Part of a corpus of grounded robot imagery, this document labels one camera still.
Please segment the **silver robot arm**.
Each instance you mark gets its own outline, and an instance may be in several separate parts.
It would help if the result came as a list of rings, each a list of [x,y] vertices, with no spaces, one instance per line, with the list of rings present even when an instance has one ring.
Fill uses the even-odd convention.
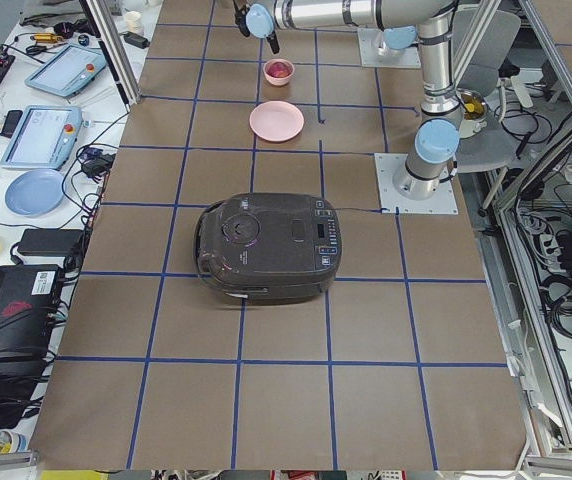
[[[413,201],[430,198],[443,182],[446,165],[459,146],[463,107],[457,86],[495,12],[497,1],[482,1],[458,49],[453,48],[457,1],[235,1],[235,24],[243,36],[265,39],[280,51],[277,32],[317,27],[376,27],[385,43],[404,27],[416,29],[424,99],[414,147],[392,176],[395,190]]]

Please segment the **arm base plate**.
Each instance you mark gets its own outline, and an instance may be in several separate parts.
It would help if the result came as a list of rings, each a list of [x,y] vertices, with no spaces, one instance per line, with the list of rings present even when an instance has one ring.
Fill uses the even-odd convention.
[[[406,169],[406,154],[375,153],[380,209],[389,214],[457,215],[449,171],[433,180],[418,180]]]
[[[415,26],[357,30],[361,65],[372,68],[419,69]]]

